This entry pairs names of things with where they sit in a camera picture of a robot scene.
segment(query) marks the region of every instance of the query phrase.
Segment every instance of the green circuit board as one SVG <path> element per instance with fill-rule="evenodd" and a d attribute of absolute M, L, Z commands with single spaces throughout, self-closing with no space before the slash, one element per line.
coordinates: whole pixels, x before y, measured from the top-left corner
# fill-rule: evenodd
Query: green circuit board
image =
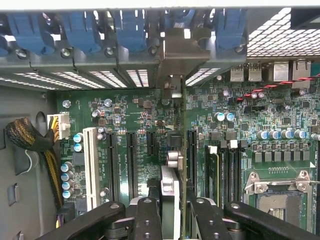
<path fill-rule="evenodd" d="M 318 143 L 310 138 L 311 133 L 317 129 L 319 125 L 318 116 L 320 115 L 320 88 L 319 83 L 314 81 L 311 83 L 315 91 L 312 94 L 306 94 L 301 97 L 291 97 L 292 90 L 283 88 L 281 90 L 268 90 L 265 97 L 260 100 L 247 100 L 241 103 L 230 105 L 228 98 L 221 95 L 223 90 L 228 91 L 228 97 L 242 97 L 245 93 L 262 86 L 256 82 L 242 83 L 226 83 L 211 80 L 203 86 L 187 89 L 187 126 L 191 134 L 194 131 L 196 136 L 196 171 L 195 190 L 198 197 L 208 197 L 209 189 L 213 190 L 213 198 L 222 204 L 228 198 L 234 198 L 233 188 L 237 187 L 237 195 L 240 200 L 244 200 L 245 187 L 247 180 L 252 172 L 256 172 L 259 178 L 264 181 L 284 181 L 295 179 L 299 172 L 307 171 L 311 180 L 317 180 L 318 167 Z M 112 107 L 105 107 L 104 100 L 112 100 Z M 290 110 L 279 111 L 277 104 L 272 103 L 274 99 L 284 100 L 284 104 L 290 106 Z M 65 109 L 62 106 L 64 100 L 71 102 L 71 107 Z M 172 100 L 162 102 L 162 91 L 160 89 L 133 89 L 133 90 L 91 90 L 91 91 L 70 91 L 57 93 L 57 106 L 60 113 L 69 113 L 71 123 L 71 138 L 62 140 L 61 160 L 62 162 L 73 160 L 74 141 L 72 136 L 81 133 L 84 128 L 98 127 L 101 125 L 97 119 L 92 118 L 92 111 L 99 109 L 103 112 L 101 118 L 106 119 L 103 124 L 108 129 L 116 133 L 117 141 L 117 161 L 119 164 L 119 200 L 128 205 L 130 202 L 131 191 L 128 185 L 128 163 L 127 163 L 127 132 L 135 132 L 136 134 L 136 163 L 137 163 L 137 192 L 138 196 L 148 195 L 148 181 L 150 179 L 160 178 L 161 165 L 166 164 L 167 155 L 167 132 L 174 130 L 180 124 L 181 118 L 177 112 L 179 105 L 174 104 Z M 261 112 L 245 113 L 245 106 L 265 106 L 265 110 Z M 232 122 L 217 121 L 216 113 L 233 113 L 234 120 Z M 283 130 L 301 130 L 306 132 L 305 139 L 277 139 L 277 140 L 261 140 L 257 138 L 259 131 L 283 131 Z M 150 155 L 148 152 L 148 133 L 155 134 L 158 148 L 156 154 Z M 219 161 L 228 162 L 230 156 L 239 162 L 237 176 L 230 172 L 226 172 L 226 165 L 219 169 L 221 182 L 213 181 L 212 185 L 208 183 L 208 155 L 206 154 L 207 146 L 219 146 L 220 140 L 212 138 L 213 133 L 221 134 L 221 141 L 225 138 L 234 138 L 237 141 L 246 141 L 247 147 L 243 151 L 220 155 L 224 159 Z M 99 179 L 100 187 L 108 187 L 110 185 L 109 176 L 109 159 L 107 157 L 106 141 L 98 142 L 99 156 Z M 293 152 L 303 151 L 304 157 L 297 159 L 272 159 L 258 160 L 264 153 L 279 153 L 287 156 L 294 154 Z M 73 180 L 75 192 L 67 201 L 76 201 L 76 198 L 86 194 L 85 169 L 84 166 L 75 166 L 73 170 Z M 228 178 L 238 178 L 236 185 L 231 183 L 222 183 Z M 219 193 L 223 195 L 228 188 L 230 195 L 217 196 Z M 287 190 L 273 189 L 270 192 L 281 193 L 283 195 Z M 290 199 L 298 199 L 299 226 L 307 229 L 307 226 L 313 226 L 315 229 L 316 217 L 316 186 L 312 187 L 312 194 L 307 196 L 305 193 L 288 193 Z M 257 206 L 262 204 L 264 198 L 252 195 L 249 198 L 249 204 Z M 101 202 L 109 200 L 109 196 L 101 198 Z"/>

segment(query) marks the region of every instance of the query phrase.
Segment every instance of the white power connector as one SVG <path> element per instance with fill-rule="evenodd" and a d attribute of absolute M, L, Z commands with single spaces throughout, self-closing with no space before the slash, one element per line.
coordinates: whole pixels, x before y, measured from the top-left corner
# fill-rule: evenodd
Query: white power connector
<path fill-rule="evenodd" d="M 58 126 L 59 126 L 59 140 L 70 137 L 70 117 L 68 113 L 62 114 L 49 114 L 46 116 L 46 122 L 48 124 L 51 118 L 58 117 Z"/>

